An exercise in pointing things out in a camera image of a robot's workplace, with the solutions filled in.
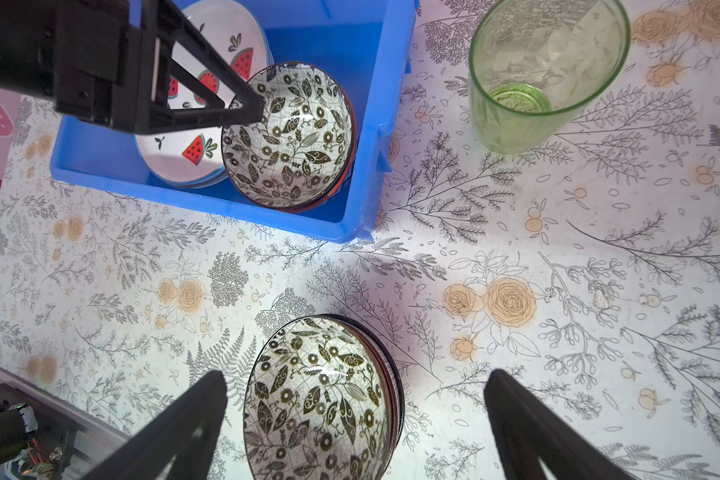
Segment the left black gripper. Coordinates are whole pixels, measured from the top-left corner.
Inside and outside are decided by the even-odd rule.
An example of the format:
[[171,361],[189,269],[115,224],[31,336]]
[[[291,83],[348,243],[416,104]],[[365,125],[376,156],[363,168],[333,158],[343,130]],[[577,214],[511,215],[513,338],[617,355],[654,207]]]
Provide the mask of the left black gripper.
[[[176,46],[232,97],[190,72]],[[171,107],[172,80],[200,106]],[[138,135],[247,125],[264,115],[264,99],[172,1],[143,1],[139,26],[127,1],[0,1],[0,88]]]

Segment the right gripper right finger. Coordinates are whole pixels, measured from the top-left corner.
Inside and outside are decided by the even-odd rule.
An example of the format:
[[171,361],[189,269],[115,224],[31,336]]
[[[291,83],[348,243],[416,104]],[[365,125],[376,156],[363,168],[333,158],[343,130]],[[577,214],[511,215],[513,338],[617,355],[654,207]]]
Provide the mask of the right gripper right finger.
[[483,395],[507,479],[629,477],[506,371],[491,372]]

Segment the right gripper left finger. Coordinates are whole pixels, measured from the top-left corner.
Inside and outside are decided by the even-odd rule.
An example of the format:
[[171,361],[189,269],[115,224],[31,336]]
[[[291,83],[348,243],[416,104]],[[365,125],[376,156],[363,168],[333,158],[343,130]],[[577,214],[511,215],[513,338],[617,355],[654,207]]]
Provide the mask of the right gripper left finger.
[[227,408],[223,374],[212,370],[121,448],[89,471],[87,479],[205,479]]

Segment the black leaf pattern bowl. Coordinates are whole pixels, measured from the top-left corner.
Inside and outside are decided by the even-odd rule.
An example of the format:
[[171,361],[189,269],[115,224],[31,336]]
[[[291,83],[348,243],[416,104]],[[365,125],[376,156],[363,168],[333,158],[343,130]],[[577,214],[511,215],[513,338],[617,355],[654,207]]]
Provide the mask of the black leaf pattern bowl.
[[282,62],[248,83],[263,118],[221,130],[226,173],[249,201],[297,213],[335,195],[350,176],[357,121],[348,95],[324,70]]

